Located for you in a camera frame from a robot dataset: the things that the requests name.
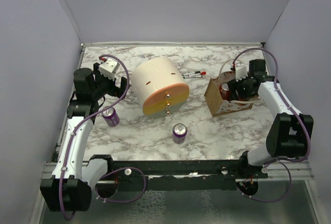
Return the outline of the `red can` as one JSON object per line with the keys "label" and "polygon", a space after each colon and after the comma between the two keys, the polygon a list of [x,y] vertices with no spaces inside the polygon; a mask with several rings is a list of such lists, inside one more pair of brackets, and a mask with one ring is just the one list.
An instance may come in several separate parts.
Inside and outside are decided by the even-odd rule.
{"label": "red can", "polygon": [[223,100],[227,100],[227,101],[232,100],[231,91],[229,90],[229,87],[228,87],[227,83],[221,84],[219,86],[219,91],[220,91],[220,95],[221,95]]}

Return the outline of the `purple can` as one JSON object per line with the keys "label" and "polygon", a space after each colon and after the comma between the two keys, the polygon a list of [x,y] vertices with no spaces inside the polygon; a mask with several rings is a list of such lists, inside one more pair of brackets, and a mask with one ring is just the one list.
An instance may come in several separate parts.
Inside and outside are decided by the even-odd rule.
{"label": "purple can", "polygon": [[107,106],[101,115],[109,127],[115,127],[120,122],[119,116],[113,107]]}
{"label": "purple can", "polygon": [[187,127],[182,124],[178,123],[173,126],[172,128],[172,140],[176,144],[182,144],[186,140],[186,135],[187,135],[188,129]]}

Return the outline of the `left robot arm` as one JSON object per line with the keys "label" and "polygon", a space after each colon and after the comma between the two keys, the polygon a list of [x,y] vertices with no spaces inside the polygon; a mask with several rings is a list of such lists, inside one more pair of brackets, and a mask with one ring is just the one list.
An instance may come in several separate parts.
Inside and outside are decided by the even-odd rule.
{"label": "left robot arm", "polygon": [[128,90],[127,78],[116,86],[115,73],[121,62],[94,63],[73,73],[74,91],[67,108],[67,132],[57,165],[50,178],[40,184],[42,196],[52,212],[85,212],[98,180],[114,175],[110,155],[94,155],[83,167],[85,147],[100,113],[100,99],[106,95],[122,100]]}

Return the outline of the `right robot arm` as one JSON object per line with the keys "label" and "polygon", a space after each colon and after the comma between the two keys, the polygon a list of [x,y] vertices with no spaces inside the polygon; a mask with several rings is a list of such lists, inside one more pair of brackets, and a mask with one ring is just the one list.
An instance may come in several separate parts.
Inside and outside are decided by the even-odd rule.
{"label": "right robot arm", "polygon": [[313,118],[291,105],[277,79],[267,74],[265,60],[252,60],[248,67],[234,67],[233,71],[235,78],[227,83],[230,99],[248,102],[260,97],[274,118],[265,144],[240,156],[239,175],[249,178],[257,168],[277,159],[298,161],[307,158]]}

